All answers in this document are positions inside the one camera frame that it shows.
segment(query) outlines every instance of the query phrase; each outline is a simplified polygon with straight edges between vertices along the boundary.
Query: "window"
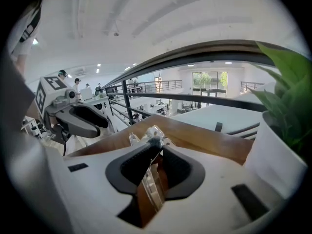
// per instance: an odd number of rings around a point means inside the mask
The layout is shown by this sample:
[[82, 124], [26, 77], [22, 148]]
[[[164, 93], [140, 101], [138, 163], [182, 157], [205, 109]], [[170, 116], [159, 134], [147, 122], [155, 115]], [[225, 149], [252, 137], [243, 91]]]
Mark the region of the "window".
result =
[[227, 72], [194, 72], [193, 95], [226, 98]]
[[241, 81], [240, 82], [240, 94], [250, 92], [249, 89], [257, 89], [258, 87], [261, 87], [262, 85], [264, 85], [264, 83]]

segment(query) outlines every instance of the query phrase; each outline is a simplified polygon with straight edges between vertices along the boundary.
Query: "wooden table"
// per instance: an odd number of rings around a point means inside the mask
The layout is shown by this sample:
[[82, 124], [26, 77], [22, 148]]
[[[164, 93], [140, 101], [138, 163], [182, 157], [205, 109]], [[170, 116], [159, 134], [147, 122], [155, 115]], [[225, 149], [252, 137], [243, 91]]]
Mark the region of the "wooden table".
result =
[[129, 133], [139, 138], [151, 126], [158, 126], [176, 146], [229, 158], [243, 164], [253, 141], [196, 127], [163, 116], [152, 115], [131, 127], [115, 133], [69, 156], [100, 154], [130, 146]]

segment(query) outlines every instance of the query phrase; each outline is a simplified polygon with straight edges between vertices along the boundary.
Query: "floor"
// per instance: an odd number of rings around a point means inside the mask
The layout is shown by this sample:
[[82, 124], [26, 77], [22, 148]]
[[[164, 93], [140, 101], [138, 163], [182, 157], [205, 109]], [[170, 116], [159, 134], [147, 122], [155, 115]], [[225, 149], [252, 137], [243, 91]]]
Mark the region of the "floor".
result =
[[[100, 130], [101, 130], [100, 136], [96, 138], [84, 138], [80, 136], [71, 136], [69, 140], [66, 142], [66, 155], [71, 154], [81, 148], [89, 146], [93, 143], [98, 142], [101, 139], [104, 139], [114, 134], [114, 131], [112, 130], [111, 126], [109, 126], [108, 128], [100, 128]], [[40, 141], [44, 146], [54, 147], [63, 156], [64, 145], [53, 141], [51, 137], [52, 136], [48, 135], [47, 133], [43, 133], [43, 138]]]

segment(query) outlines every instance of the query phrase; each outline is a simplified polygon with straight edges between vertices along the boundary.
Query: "black strap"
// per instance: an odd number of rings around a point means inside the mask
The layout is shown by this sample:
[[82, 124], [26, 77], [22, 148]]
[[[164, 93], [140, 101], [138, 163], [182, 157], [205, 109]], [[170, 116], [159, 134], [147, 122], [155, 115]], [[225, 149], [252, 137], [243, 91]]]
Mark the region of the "black strap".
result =
[[27, 28], [24, 30], [21, 38], [19, 39], [19, 42], [26, 41], [31, 36], [31, 34], [35, 30], [35, 28], [38, 26], [38, 23], [39, 23], [40, 17], [41, 17], [41, 3], [39, 5], [39, 9], [35, 13], [36, 13], [36, 15], [34, 16], [32, 21], [30, 22], [30, 24], [27, 25]]

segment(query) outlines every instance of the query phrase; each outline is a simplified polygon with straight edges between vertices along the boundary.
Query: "railing post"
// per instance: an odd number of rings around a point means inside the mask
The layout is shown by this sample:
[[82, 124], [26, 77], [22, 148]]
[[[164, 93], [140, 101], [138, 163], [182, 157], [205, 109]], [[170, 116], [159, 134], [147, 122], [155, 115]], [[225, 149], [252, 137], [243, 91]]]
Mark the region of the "railing post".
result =
[[122, 84], [123, 96], [125, 98], [125, 104], [126, 104], [126, 107], [127, 107], [127, 112], [128, 112], [128, 116], [129, 116], [130, 125], [132, 125], [133, 115], [132, 115], [132, 111], [130, 110], [129, 97], [126, 95], [126, 93], [128, 92], [126, 81], [123, 80], [121, 84]]

